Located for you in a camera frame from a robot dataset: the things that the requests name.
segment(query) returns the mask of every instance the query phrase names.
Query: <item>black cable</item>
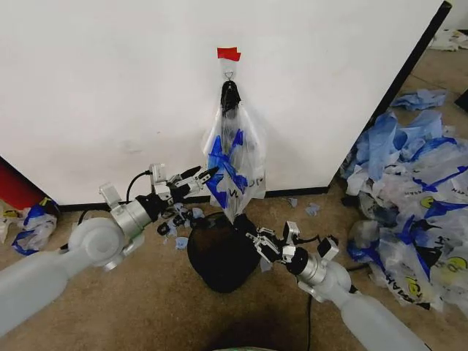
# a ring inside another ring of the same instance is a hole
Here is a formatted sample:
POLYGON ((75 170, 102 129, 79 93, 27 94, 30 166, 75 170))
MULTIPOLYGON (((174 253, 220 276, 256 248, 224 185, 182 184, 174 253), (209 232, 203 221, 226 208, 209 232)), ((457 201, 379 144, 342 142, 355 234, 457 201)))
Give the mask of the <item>black cable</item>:
POLYGON ((316 240, 318 240, 319 243, 322 242, 322 239, 321 239, 318 235, 316 235, 315 237, 310 238, 310 239, 296 239, 296 240, 294 241, 294 244, 311 243, 312 241, 316 241, 316 240))
POLYGON ((145 172, 142 172, 142 173, 136 175, 136 176, 132 179, 132 181, 130 182, 129 187, 128 187, 128 189, 127 189, 127 203, 130 202, 130 200, 129 200, 129 199, 130 199, 130 190, 132 189, 133 183, 136 182, 137 179, 139 179, 139 177, 143 177, 143 176, 150 175, 150 174, 151 174, 151 172, 150 172, 149 170, 146 170, 145 172))
POLYGON ((310 351, 311 344, 311 333, 312 333, 312 295, 307 298, 307 348, 306 351, 310 351))
POLYGON ((83 220, 85 219, 85 215, 90 211, 91 209, 88 208, 87 210, 84 210, 82 213, 81 213, 81 216, 80 218, 78 219, 78 225, 80 225, 83 220))
POLYGON ((354 271, 359 271, 359 270, 364 269, 364 268, 368 268, 368 266, 369 266, 368 263, 363 263, 362 265, 357 265, 355 267, 346 268, 346 270, 348 272, 354 272, 354 271))

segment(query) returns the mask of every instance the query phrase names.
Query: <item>red tape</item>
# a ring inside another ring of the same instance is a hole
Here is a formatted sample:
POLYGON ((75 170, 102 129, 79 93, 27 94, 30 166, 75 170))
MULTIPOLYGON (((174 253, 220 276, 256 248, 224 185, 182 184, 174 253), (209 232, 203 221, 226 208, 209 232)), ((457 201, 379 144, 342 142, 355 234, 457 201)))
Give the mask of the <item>red tape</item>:
POLYGON ((241 53, 237 52, 237 48, 218 48, 218 59, 239 61, 241 53))

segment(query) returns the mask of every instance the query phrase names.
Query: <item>black baseboard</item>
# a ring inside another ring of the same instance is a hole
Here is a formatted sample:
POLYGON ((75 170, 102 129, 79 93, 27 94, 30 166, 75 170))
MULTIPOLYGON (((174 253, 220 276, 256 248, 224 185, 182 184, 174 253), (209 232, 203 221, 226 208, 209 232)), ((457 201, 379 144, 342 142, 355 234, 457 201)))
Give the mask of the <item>black baseboard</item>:
MULTIPOLYGON (((319 186, 317 188, 302 188, 288 190, 273 190, 266 192, 265 197, 281 197, 281 196, 298 196, 298 195, 319 195, 328 192, 328 186, 319 186)), ((184 199, 183 203, 209 203, 209 196, 194 196, 184 199)), ((107 211, 109 206, 107 203, 78 203, 76 205, 60 205, 61 212, 74 212, 84 210, 104 210, 107 211)))

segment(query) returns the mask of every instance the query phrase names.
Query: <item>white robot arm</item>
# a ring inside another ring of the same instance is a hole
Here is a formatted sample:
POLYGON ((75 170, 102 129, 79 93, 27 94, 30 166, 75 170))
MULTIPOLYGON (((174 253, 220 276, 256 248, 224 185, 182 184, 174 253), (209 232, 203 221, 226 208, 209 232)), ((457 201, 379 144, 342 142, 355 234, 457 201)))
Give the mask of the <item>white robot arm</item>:
POLYGON ((151 165, 151 194, 130 203, 111 184, 99 188, 112 219, 94 218, 78 225, 69 238, 68 250, 37 252, 0 272, 0 337, 35 314, 64 291, 67 282, 94 265, 115 268, 144 242, 144 227, 168 206, 199 192, 217 168, 198 175, 192 168, 166 181, 164 165, 151 165))
POLYGON ((268 262, 279 262, 294 274, 298 286, 319 301, 331 301, 341 311, 344 324, 368 351, 429 351, 429 347, 378 300, 360 294, 350 275, 332 261, 338 246, 331 238, 321 240, 317 253, 309 254, 298 244, 299 228, 286 222, 283 239, 272 230, 256 228, 243 214, 235 219, 237 231, 252 239, 257 252, 268 262))

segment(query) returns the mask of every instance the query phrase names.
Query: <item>white wall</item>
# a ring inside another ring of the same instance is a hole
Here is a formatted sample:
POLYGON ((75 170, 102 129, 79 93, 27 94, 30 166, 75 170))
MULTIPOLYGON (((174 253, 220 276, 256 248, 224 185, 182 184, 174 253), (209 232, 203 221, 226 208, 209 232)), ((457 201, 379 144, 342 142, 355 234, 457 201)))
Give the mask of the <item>white wall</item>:
POLYGON ((449 0, 452 10, 449 12, 443 29, 468 29, 468 0, 449 0))
POLYGON ((267 188, 327 186, 440 2, 2 1, 0 154, 60 204, 203 164, 216 47, 238 46, 267 188))

